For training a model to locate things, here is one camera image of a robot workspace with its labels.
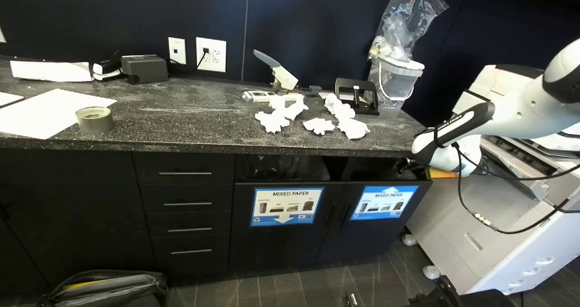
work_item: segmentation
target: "duct tape roll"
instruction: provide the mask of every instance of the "duct tape roll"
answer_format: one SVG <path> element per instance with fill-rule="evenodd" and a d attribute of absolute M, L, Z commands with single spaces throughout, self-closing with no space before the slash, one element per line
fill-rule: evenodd
<path fill-rule="evenodd" d="M 114 123 L 111 110 L 105 107 L 86 107 L 76 112 L 78 127 L 82 132 L 98 134 L 110 131 Z"/>

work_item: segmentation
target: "clear plastic bin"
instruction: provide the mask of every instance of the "clear plastic bin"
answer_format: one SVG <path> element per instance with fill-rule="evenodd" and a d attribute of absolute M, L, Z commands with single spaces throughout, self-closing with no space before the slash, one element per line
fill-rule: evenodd
<path fill-rule="evenodd" d="M 413 94 L 415 82 L 424 68 L 422 63 L 416 61 L 374 58 L 368 80 L 377 88 L 379 109 L 400 109 Z"/>

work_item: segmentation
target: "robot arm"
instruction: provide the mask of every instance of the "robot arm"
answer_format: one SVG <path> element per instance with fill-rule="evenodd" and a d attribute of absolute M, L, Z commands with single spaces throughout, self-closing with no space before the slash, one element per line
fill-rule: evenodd
<path fill-rule="evenodd" d="M 468 174 L 476 166 L 462 160 L 454 146 L 474 162 L 481 159 L 481 135 L 532 139 L 559 132 L 580 121 L 580 39 L 562 49 L 543 75 L 522 89 L 467 109 L 447 123 L 419 134 L 411 147 L 423 165 Z"/>

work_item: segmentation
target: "wall outlet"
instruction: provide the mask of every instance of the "wall outlet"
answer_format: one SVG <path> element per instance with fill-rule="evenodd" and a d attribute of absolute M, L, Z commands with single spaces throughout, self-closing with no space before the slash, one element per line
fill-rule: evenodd
<path fill-rule="evenodd" d="M 2 34 L 2 28 L 0 28 L 0 42 L 6 43 L 6 38 L 4 38 L 4 34 Z"/>
<path fill-rule="evenodd" d="M 187 63 L 187 55 L 185 51 L 185 39 L 168 38 L 169 39 L 169 58 L 172 63 Z"/>
<path fill-rule="evenodd" d="M 198 69 L 226 72 L 226 44 L 226 41 L 219 39 L 195 38 L 197 62 L 203 57 L 203 49 L 209 49 L 209 53 L 205 54 Z"/>

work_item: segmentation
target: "speckled granite countertop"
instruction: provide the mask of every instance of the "speckled granite countertop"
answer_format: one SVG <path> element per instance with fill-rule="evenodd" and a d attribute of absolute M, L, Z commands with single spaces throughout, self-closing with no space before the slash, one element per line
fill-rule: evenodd
<path fill-rule="evenodd" d="M 310 110 L 290 126 L 270 134 L 254 119 L 259 111 L 271 112 L 267 104 L 241 99 L 243 91 L 267 90 L 266 86 L 191 78 L 136 86 L 125 80 L 35 82 L 13 78 L 8 61 L 0 60 L 0 92 L 31 98 L 55 88 L 118 100 L 110 106 L 115 128 L 88 135 L 73 125 L 48 140 L 0 133 L 0 148 L 394 157 L 408 156 L 413 135 L 423 129 L 403 111 L 394 111 L 381 117 L 357 115 L 371 130 L 360 140 L 348 140 L 338 129 L 315 135 L 304 129 L 303 121 L 320 117 L 336 124 L 317 97 L 306 98 Z"/>

